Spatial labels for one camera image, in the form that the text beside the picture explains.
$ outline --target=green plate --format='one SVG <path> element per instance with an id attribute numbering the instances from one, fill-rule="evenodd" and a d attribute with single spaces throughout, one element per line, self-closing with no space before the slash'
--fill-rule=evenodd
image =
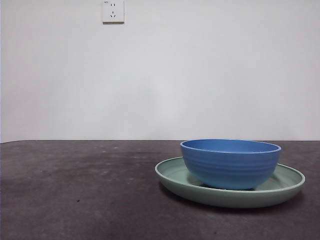
<path id="1" fill-rule="evenodd" d="M 155 171 L 171 192 L 194 202 L 225 208 L 261 208 L 280 204 L 295 196 L 305 183 L 301 172 L 283 164 L 277 164 L 267 181 L 249 190 L 206 186 L 191 175 L 182 157 L 158 163 Z"/>

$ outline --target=bowl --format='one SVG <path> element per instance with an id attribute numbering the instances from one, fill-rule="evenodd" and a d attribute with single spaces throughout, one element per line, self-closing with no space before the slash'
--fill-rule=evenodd
<path id="1" fill-rule="evenodd" d="M 251 189 L 274 172 L 281 147 L 236 139 L 196 139 L 180 143 L 187 169 L 204 184 L 228 190 Z"/>

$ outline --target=electrical outlet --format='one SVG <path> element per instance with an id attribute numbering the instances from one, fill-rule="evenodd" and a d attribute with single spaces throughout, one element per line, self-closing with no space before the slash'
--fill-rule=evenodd
<path id="1" fill-rule="evenodd" d="M 124 23 L 125 2 L 124 0 L 105 0 L 102 4 L 103 23 Z"/>

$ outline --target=dark gray table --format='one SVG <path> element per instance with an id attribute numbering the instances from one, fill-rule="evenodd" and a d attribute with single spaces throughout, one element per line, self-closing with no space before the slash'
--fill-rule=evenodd
<path id="1" fill-rule="evenodd" d="M 179 141 L 1 144 L 2 240 L 319 240 L 320 141 L 272 141 L 306 177 L 280 205 L 219 208 L 185 200 L 157 179 Z"/>

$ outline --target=white wall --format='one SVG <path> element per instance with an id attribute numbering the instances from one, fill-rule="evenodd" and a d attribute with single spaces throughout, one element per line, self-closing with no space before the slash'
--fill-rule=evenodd
<path id="1" fill-rule="evenodd" d="M 1 1 L 1 141 L 320 140 L 320 1 Z"/>

